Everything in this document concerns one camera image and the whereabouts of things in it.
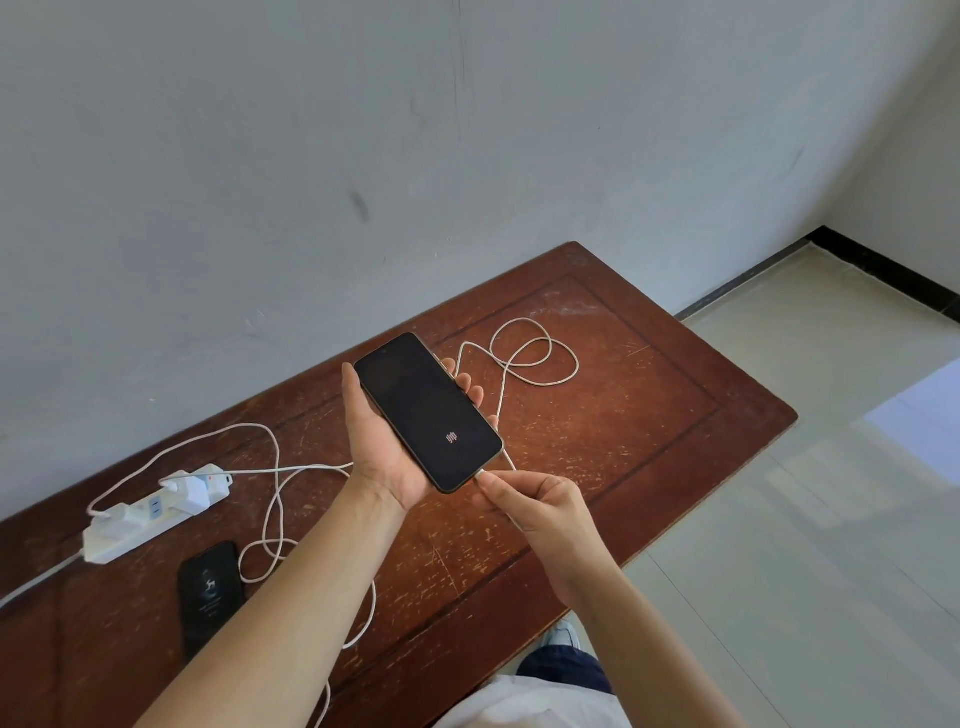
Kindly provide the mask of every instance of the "dark pants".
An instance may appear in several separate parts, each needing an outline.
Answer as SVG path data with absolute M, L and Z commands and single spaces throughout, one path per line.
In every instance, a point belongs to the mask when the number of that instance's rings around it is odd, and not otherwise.
M 534 650 L 520 663 L 516 674 L 613 695 L 610 680 L 596 658 L 566 644 L 550 644 Z

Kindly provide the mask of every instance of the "left hand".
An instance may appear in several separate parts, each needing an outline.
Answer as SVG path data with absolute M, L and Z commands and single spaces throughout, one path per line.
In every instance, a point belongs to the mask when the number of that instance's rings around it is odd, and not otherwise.
M 453 359 L 444 359 L 441 363 L 453 374 L 456 366 Z M 360 377 L 347 362 L 344 362 L 343 377 L 347 432 L 353 455 L 350 477 L 385 489 L 396 498 L 404 511 L 409 511 L 423 500 L 432 485 L 387 421 L 370 407 L 367 395 L 360 386 Z M 466 373 L 457 376 L 456 381 L 470 401 L 479 407 L 483 402 L 483 387 L 470 386 L 470 375 Z M 496 417 L 490 416 L 487 420 L 496 429 Z

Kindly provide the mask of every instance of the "white wall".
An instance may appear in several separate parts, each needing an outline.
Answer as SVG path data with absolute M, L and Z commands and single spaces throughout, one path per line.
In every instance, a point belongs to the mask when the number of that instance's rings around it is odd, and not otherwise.
M 960 291 L 960 50 L 857 174 L 827 224 Z
M 680 310 L 956 7 L 7 0 L 0 516 L 566 240 Z

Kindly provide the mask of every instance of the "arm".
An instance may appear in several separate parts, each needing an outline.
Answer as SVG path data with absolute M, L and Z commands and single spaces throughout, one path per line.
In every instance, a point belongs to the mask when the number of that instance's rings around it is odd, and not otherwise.
M 634 726 L 743 728 L 743 718 L 670 625 L 623 575 L 575 483 L 542 473 L 482 473 L 474 503 L 507 513 L 560 600 L 580 617 Z
M 443 362 L 452 373 L 454 362 Z M 430 490 L 349 364 L 353 471 L 276 573 L 183 670 L 137 728 L 303 728 L 407 511 Z M 457 383 L 483 400 L 470 376 Z

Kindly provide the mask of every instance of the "power cord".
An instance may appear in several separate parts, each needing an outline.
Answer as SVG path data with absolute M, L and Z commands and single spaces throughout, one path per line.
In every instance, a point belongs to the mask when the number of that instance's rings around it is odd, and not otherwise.
M 493 353 L 493 345 L 496 343 L 497 337 L 507 327 L 511 326 L 512 324 L 517 324 L 520 322 L 533 324 L 535 327 L 537 327 L 540 330 L 543 336 L 538 336 L 536 338 L 530 339 L 523 346 L 517 349 L 513 354 L 511 354 L 509 358 L 501 359 L 499 356 Z M 536 344 L 539 341 L 545 341 L 547 343 L 547 353 L 542 358 L 538 359 L 535 362 L 531 362 L 529 364 L 517 364 L 515 362 L 516 358 L 520 356 L 523 352 L 525 352 L 528 347 L 532 346 L 533 344 Z M 516 369 L 529 369 L 531 367 L 538 367 L 539 365 L 543 364 L 553 355 L 555 345 L 558 347 L 563 347 L 564 349 L 567 350 L 567 352 L 569 352 L 570 356 L 573 357 L 573 362 L 574 362 L 573 372 L 565 376 L 563 379 L 558 379 L 557 381 L 548 381 L 548 382 L 533 381 L 532 379 L 528 379 L 527 377 L 522 376 L 515 371 Z M 498 328 L 493 333 L 493 336 L 491 337 L 491 340 L 487 349 L 480 346 L 479 344 L 474 344 L 471 341 L 463 342 L 460 345 L 459 351 L 457 352 L 457 363 L 454 368 L 454 373 L 453 373 L 454 376 L 457 376 L 458 374 L 460 374 L 460 365 L 463 362 L 464 350 L 467 347 L 473 347 L 474 349 L 478 349 L 479 351 L 483 352 L 484 354 L 489 356 L 494 362 L 496 362 L 497 366 L 499 366 L 503 370 L 503 378 L 500 380 L 500 395 L 496 404 L 497 418 L 500 417 L 500 413 L 503 411 L 503 399 L 507 391 L 507 375 L 514 376 L 520 381 L 526 384 L 531 384 L 535 387 L 555 387 L 559 384 L 564 384 L 566 382 L 569 382 L 571 379 L 577 376 L 577 373 L 580 371 L 580 359 L 577 358 L 577 354 L 574 352 L 574 350 L 571 349 L 564 342 L 558 341 L 557 339 L 550 336 L 546 328 L 544 328 L 539 322 L 526 317 L 511 319 L 506 324 Z M 280 467 L 280 444 L 277 441 L 276 436 L 274 435 L 274 432 L 266 425 L 262 425 L 260 423 L 237 423 L 235 425 L 228 425 L 226 427 L 221 427 L 220 429 L 214 432 L 207 432 L 206 434 L 203 434 L 203 435 L 197 435 L 196 437 L 191 437 L 188 440 L 184 440 L 181 443 L 177 443 L 176 445 L 173 445 L 172 447 L 159 452 L 154 457 L 152 457 L 147 462 L 147 464 L 144 465 L 142 468 L 139 468 L 133 473 L 130 473 L 126 477 L 122 478 L 117 483 L 110 486 L 110 488 L 108 488 L 102 494 L 100 494 L 95 499 L 90 501 L 90 504 L 86 507 L 87 515 L 91 517 L 102 515 L 103 513 L 102 511 L 95 510 L 94 508 L 94 506 L 96 506 L 97 503 L 99 503 L 105 497 L 109 496 L 111 493 L 116 491 L 118 488 L 120 488 L 120 486 L 133 480 L 138 475 L 141 475 L 142 473 L 146 472 L 147 469 L 149 469 L 157 460 L 159 460 L 164 455 L 167 455 L 177 449 L 184 448 L 187 445 L 192 445 L 193 443 L 196 443 L 200 440 L 205 440 L 208 437 L 216 437 L 217 435 L 222 435 L 224 432 L 228 432 L 238 427 L 256 427 L 258 429 L 262 429 L 270 436 L 270 440 L 274 445 L 275 457 L 274 457 L 274 466 L 272 468 L 265 468 L 261 470 L 224 471 L 224 474 L 226 475 L 272 474 L 274 476 L 274 495 L 270 499 L 270 504 L 267 506 L 267 513 L 263 519 L 263 529 L 260 532 L 260 538 L 244 546 L 243 550 L 240 551 L 240 556 L 237 563 L 237 569 L 240 570 L 240 578 L 243 580 L 245 584 L 257 584 L 261 581 L 264 581 L 274 572 L 277 564 L 279 564 L 281 561 L 286 559 L 286 556 L 282 555 L 283 547 L 285 545 L 296 546 L 298 544 L 297 541 L 295 541 L 294 539 L 288 538 L 285 534 L 285 524 L 284 524 L 285 514 L 283 510 L 283 498 L 281 494 L 283 492 L 283 489 L 286 487 L 286 485 L 295 477 L 297 477 L 297 475 L 299 475 L 300 473 L 303 473 L 305 471 L 310 471 L 310 470 L 333 471 L 335 473 L 339 473 L 343 475 L 344 477 L 349 477 L 349 472 L 347 471 L 347 468 L 352 467 L 353 463 L 345 463 L 344 465 L 323 465 L 323 464 L 297 465 L 297 466 L 288 466 L 288 467 L 281 468 Z M 507 462 L 510 464 L 511 469 L 516 470 L 516 465 L 514 465 L 514 461 L 510 457 L 510 455 L 507 453 L 506 448 L 504 448 L 503 454 Z M 289 475 L 287 475 L 281 481 L 280 480 L 281 473 L 289 473 Z M 169 478 L 164 478 L 163 480 L 160 481 L 160 483 L 162 484 L 164 480 L 167 480 L 167 479 Z M 277 523 L 278 523 L 279 532 L 277 533 L 275 538 L 270 538 L 268 536 L 268 529 L 270 526 L 270 517 L 273 515 L 275 507 L 278 511 Z M 250 578 L 248 576 L 245 576 L 243 573 L 243 559 L 244 559 L 244 556 L 246 556 L 247 552 L 254 546 L 262 546 L 263 550 L 267 552 L 267 555 L 271 557 L 272 561 L 270 566 L 261 575 L 256 576 L 254 578 Z M 65 569 L 70 564 L 72 564 L 73 562 L 81 558 L 81 556 L 83 556 L 82 551 L 80 553 L 74 554 L 70 558 L 63 561 L 62 563 L 57 564 L 52 569 L 45 571 L 40 576 L 27 582 L 19 589 L 16 589 L 10 594 L 8 594 L 7 596 L 3 597 L 3 599 L 0 600 L 0 609 L 2 609 L 4 606 L 12 602 L 18 596 L 32 589 L 32 587 L 36 586 L 40 582 L 50 578 L 55 573 Z M 356 634 L 356 636 L 353 639 L 349 640 L 346 644 L 344 644 L 343 649 L 349 649 L 354 645 L 356 645 L 360 641 L 360 638 L 367 633 L 367 630 L 370 629 L 370 625 L 373 623 L 373 613 L 376 609 L 375 581 L 371 582 L 370 588 L 371 588 L 372 598 L 371 598 L 371 605 L 370 605 L 370 614 L 367 616 L 367 621 L 364 623 L 363 627 Z M 314 723 L 314 728 L 317 728 L 317 726 L 319 726 L 323 722 L 324 718 L 326 717 L 326 712 L 330 708 L 331 690 L 330 690 L 329 681 L 327 681 L 326 685 L 324 686 L 324 694 L 325 694 L 324 708 L 321 710 L 320 717 L 317 718 L 317 722 Z

